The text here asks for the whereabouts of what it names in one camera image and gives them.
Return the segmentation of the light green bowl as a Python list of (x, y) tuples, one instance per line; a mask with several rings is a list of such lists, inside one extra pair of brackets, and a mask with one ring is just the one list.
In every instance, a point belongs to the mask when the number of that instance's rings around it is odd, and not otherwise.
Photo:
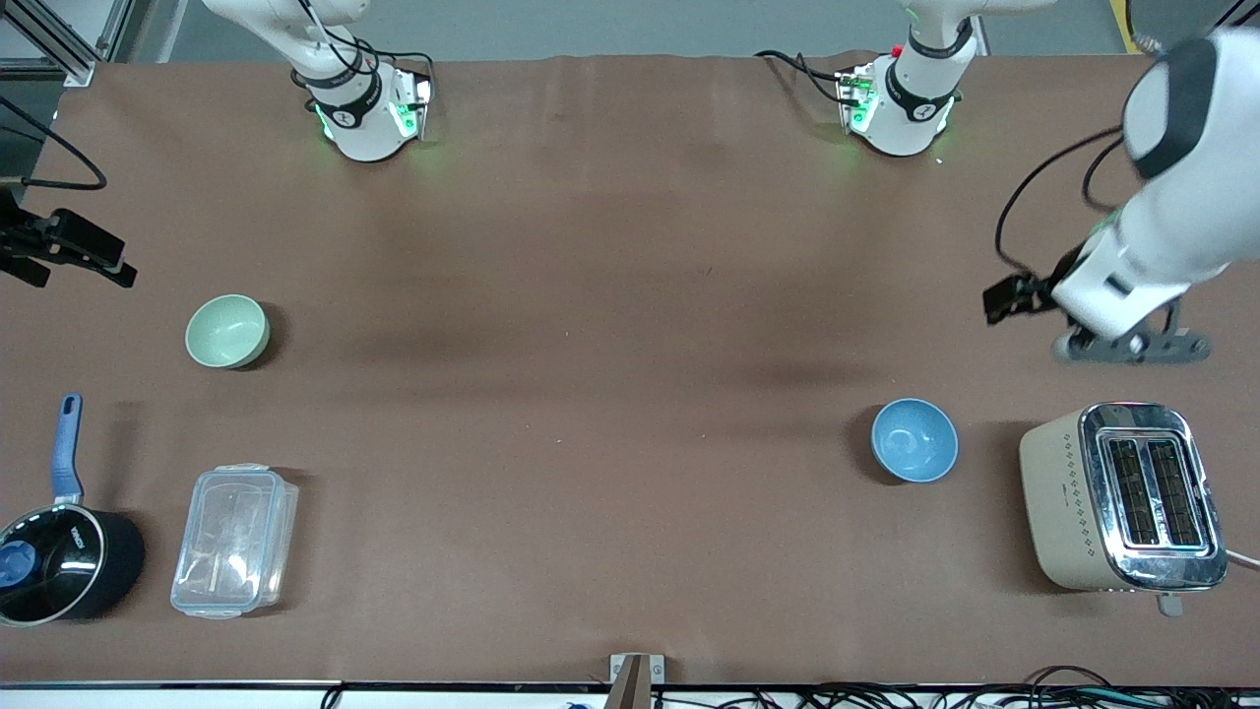
[(271, 322), (262, 305), (243, 293), (204, 302), (185, 327), (186, 354), (202, 366), (248, 366), (268, 346)]

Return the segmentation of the blue bowl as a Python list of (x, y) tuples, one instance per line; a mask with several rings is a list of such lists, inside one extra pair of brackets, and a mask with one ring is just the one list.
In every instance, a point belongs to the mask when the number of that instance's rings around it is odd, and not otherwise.
[(869, 450), (902, 482), (931, 484), (949, 475), (960, 455), (958, 427), (930, 400), (903, 398), (879, 409), (869, 426)]

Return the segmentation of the beige chrome toaster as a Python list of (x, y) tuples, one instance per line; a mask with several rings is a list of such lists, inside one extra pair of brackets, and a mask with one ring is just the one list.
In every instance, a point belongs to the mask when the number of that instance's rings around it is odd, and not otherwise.
[(1184, 416), (1102, 400), (1029, 429), (1021, 480), (1040, 570), (1080, 592), (1153, 594), (1181, 616), (1184, 594), (1228, 574), (1228, 548)]

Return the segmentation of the glass pot lid blue knob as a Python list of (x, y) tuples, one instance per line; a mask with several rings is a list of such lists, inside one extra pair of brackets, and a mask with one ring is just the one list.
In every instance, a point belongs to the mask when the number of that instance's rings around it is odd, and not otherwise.
[(105, 542), (73, 504), (29, 513), (0, 533), (0, 625), (32, 627), (100, 615)]

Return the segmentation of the clear plastic food container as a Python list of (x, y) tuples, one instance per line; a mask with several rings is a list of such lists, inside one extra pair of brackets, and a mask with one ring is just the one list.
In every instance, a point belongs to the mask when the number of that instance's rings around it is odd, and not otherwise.
[(180, 613), (231, 620), (273, 606), (295, 530), (297, 485), (262, 463), (195, 481), (169, 599)]

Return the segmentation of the brown table cover mat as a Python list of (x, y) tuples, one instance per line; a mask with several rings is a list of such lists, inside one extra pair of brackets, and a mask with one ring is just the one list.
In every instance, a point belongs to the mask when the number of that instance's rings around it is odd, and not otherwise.
[[(0, 275), (0, 526), (48, 502), (58, 400), (84, 399), (86, 502), (145, 570), (105, 620), (0, 628), (0, 681), (583, 681), (617, 652), (680, 681), (1260, 685), (1260, 574), (1166, 618), (1034, 558), (1021, 438), (1158, 400), (1200, 441), (1230, 548), (1260, 552), (1260, 268), (1184, 298), (1194, 366), (1057, 360), (1058, 314), (988, 327), (993, 228), (1042, 159), (1113, 125), (1139, 57), (984, 57), (930, 152), (845, 139), (755, 59), (553, 58), (437, 71), (427, 141), (346, 161), (280, 64), (107, 65), (55, 122), (100, 191), (35, 190), (126, 242), (134, 288)], [(226, 293), (248, 366), (185, 350)], [(954, 470), (876, 462), (930, 400)], [(276, 604), (170, 591), (195, 481), (299, 487)]]

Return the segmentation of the aluminium frame profile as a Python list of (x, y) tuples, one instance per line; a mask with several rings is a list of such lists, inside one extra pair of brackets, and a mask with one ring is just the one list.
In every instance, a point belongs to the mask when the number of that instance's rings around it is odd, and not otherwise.
[(86, 87), (120, 55), (141, 0), (0, 0), (0, 78)]

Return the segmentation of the silver left base connector bracket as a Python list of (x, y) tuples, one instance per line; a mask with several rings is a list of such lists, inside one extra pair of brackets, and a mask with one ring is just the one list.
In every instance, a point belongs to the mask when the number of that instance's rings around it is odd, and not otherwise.
[(839, 116), (842, 125), (845, 126), (845, 133), (867, 136), (869, 118), (879, 105), (874, 63), (839, 71), (834, 78), (834, 93), (839, 99)]

